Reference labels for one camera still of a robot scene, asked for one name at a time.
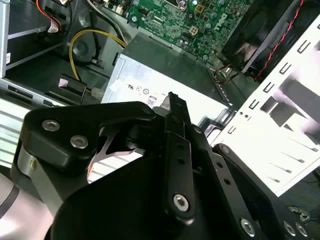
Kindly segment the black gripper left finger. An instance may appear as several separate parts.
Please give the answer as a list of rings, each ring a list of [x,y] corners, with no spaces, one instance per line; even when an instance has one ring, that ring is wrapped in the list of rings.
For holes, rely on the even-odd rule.
[[[186,102],[169,93],[165,116],[139,101],[42,108],[23,121],[16,161],[38,162],[28,176],[55,217],[78,190],[142,158],[163,163],[164,212],[191,225],[196,205],[191,120]]]

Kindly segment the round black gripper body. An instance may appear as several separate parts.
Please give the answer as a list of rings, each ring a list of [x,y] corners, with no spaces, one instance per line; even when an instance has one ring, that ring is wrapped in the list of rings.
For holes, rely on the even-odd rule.
[[[193,174],[195,221],[168,216],[162,205],[164,164],[140,158],[83,187],[60,207],[53,240],[238,240],[217,186]]]

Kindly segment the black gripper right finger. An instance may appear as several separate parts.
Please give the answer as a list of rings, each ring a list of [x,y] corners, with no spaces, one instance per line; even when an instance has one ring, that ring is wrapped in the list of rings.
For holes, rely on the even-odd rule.
[[[208,186],[215,187],[213,208],[222,240],[310,240],[300,219],[225,144],[211,147],[195,125],[186,127],[192,158],[202,168]]]

